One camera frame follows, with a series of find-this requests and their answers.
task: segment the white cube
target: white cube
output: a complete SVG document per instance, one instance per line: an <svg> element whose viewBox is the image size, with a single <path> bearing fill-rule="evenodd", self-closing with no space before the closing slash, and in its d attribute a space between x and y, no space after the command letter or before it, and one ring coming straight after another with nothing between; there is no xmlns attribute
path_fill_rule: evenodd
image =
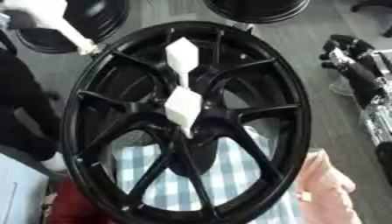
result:
<svg viewBox="0 0 392 224"><path fill-rule="evenodd" d="M200 94L184 87L176 87L164 104L166 117L181 127L188 138L192 138L191 127L201 111Z"/></svg>
<svg viewBox="0 0 392 224"><path fill-rule="evenodd" d="M178 74L189 74L199 65L199 48L187 38L181 38L166 47L169 66Z"/></svg>

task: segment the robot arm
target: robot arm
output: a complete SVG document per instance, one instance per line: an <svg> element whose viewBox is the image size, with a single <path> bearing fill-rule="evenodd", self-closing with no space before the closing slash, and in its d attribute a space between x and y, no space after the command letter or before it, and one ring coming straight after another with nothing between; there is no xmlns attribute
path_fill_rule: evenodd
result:
<svg viewBox="0 0 392 224"><path fill-rule="evenodd" d="M4 0L0 19L7 29L46 28L59 31L79 48L81 55L101 51L91 39L83 37L65 19L66 0Z"/></svg>
<svg viewBox="0 0 392 224"><path fill-rule="evenodd" d="M366 108L378 95L385 95L380 79L383 75L367 42L343 35L332 35L325 43L325 53L320 56L322 66L337 70L349 81L356 101Z"/></svg>

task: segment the gray carpet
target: gray carpet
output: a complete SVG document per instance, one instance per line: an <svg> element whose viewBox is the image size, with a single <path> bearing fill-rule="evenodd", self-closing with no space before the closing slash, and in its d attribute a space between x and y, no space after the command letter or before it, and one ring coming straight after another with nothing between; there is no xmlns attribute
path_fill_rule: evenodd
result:
<svg viewBox="0 0 392 224"><path fill-rule="evenodd" d="M127 23L111 37L111 43L142 27L177 20L208 20L230 24L213 14L200 0L130 0ZM354 205L367 224L390 223L392 187L378 165L374 147L358 124L358 113L347 98L334 95L328 84L334 72L320 68L318 55L332 33L356 35L378 48L392 46L392 39L380 36L392 21L390 10L368 9L352 13L356 0L311 0L304 13L278 24L258 25L255 35L271 43L293 65L309 92L313 113L311 144L325 148L336 166L356 184ZM46 88L67 97L75 79L90 61L75 53L45 55L32 52L16 41L26 61Z"/></svg>

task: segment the checkered tablecloth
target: checkered tablecloth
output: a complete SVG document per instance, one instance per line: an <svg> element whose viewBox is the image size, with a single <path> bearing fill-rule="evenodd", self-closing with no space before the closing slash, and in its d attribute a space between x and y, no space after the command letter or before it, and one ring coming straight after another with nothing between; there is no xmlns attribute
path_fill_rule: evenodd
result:
<svg viewBox="0 0 392 224"><path fill-rule="evenodd" d="M258 135L252 128L247 132L270 157L268 139ZM144 175L159 155L157 145L125 147L117 150L117 184L129 192ZM258 177L260 169L255 160L229 138L218 143L218 152L213 167L202 175L203 184L212 202L217 206L243 193ZM192 211L201 209L200 201L188 178L180 177L170 169L155 180L143 196L149 206L172 211ZM291 187L283 197L266 213L250 222L251 224L298 224L303 223L297 194Z"/></svg>

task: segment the wheel lip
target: wheel lip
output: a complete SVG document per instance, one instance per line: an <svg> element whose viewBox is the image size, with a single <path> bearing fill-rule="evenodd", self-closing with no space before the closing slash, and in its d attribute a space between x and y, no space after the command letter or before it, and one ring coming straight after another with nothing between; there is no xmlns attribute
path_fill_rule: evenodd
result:
<svg viewBox="0 0 392 224"><path fill-rule="evenodd" d="M298 6L294 7L293 9L291 9L285 13L279 14L277 16L269 16L269 17L263 17L263 18L251 17L251 16L249 16L249 17L236 17L233 15L230 15L230 13L227 13L226 11L217 7L215 4L213 4L213 2L211 0L204 0L204 3L211 11L215 12L216 14L218 14L224 18L228 18L230 20L233 20L235 22L240 22L240 23L245 23L245 24L271 24L271 23L280 22L280 21L284 21L289 18L295 17L296 15L301 13L304 9L306 9L306 7L310 3L310 1L311 0L304 0L301 4L299 4Z"/></svg>
<svg viewBox="0 0 392 224"><path fill-rule="evenodd" d="M77 186L80 188L81 192L90 200L93 202L95 206L98 208L108 212L111 214L111 218L115 218L116 221L120 223L143 223L143 224L157 224L156 222L149 221L149 220L140 220L135 217L127 217L125 218L124 215L120 215L119 211L113 207L111 204L108 202L105 202L103 200L95 200L96 194L93 192L87 190L89 188L94 188L93 185L90 185L85 178L81 176L81 172L78 168L78 165L75 162L75 159L73 158L73 154L71 151L75 151L77 149L76 141L73 141L75 139L75 126L76 126L76 117L77 115L74 113L74 111L77 111L77 108L79 107L78 101L73 100L76 93L80 89L80 87L86 87L88 86L88 83L95 77L95 74L97 71L100 71L102 67L109 61L113 56L109 55L110 50L112 49L121 49L121 48L127 48L128 46L132 46L133 43L139 41L140 39L144 39L145 35L148 35L151 32L155 32L156 30L167 30L168 27L170 26L176 26L176 25L185 25L192 23L192 25L200 25L200 26L205 26L205 27L211 27L215 28L218 26L221 29L224 30L229 30L229 31L234 31L237 32L238 35L242 34L241 31L236 30L235 28L232 28L230 26L222 25L222 24L215 24L215 23L210 23L210 22L190 22L190 21L185 21L185 22L175 22L175 23L169 23L169 24L160 24L156 26L152 26L149 28L142 29L140 31L131 33L130 35L120 39L110 47L108 47L103 53L101 53L90 65L87 67L87 69L84 71L84 73L80 76L78 81L75 83L73 90L70 94L69 100L66 104L66 109L63 115L63 121L61 124L61 143L63 146L63 149L71 149L71 150L63 150L63 153L65 155L65 160L66 164L68 166L69 172L71 173L71 176L73 177L74 181L77 183ZM248 221L249 217L254 219L257 216L259 216L259 211L261 209L264 209L265 207L270 207L272 204L276 203L277 200L282 196L282 194L287 190L287 188L292 184L292 181L294 178L297 176L299 169L301 167L301 164L305 160L305 155L309 147L309 142L310 142L310 135L311 135L311 110L310 110L310 105L308 102L307 94L305 92L305 89L302 85L301 80L297 77L296 73L294 70L291 68L291 66L288 64L288 62L275 50L273 49L270 45L265 43L264 41L248 36L249 39L253 39L253 42L256 43L256 45L265 51L276 57L276 60L279 61L279 64L283 67L283 69L286 71L287 74L294 74L294 75L286 75L288 76L287 78L290 79L292 84L295 86L294 88L296 89L296 94L298 95L298 99L303 103L303 111L300 113L302 116L297 118L297 130L300 130L300 134L297 133L296 135L302 136L301 139L295 139L293 143L297 145L297 147L301 150L301 155L302 157L299 157L297 159L297 162L292 166L291 170L287 172L287 178L283 181L285 184L283 184L281 187L278 187L276 191L274 191L269 198L267 198L267 202L265 201L260 201L257 206L254 206L251 211L252 212L243 212L243 213L238 213L234 217L234 219L229 220L221 220L220 222L216 223L221 223L221 224L233 224L233 223L243 223L244 221Z"/></svg>

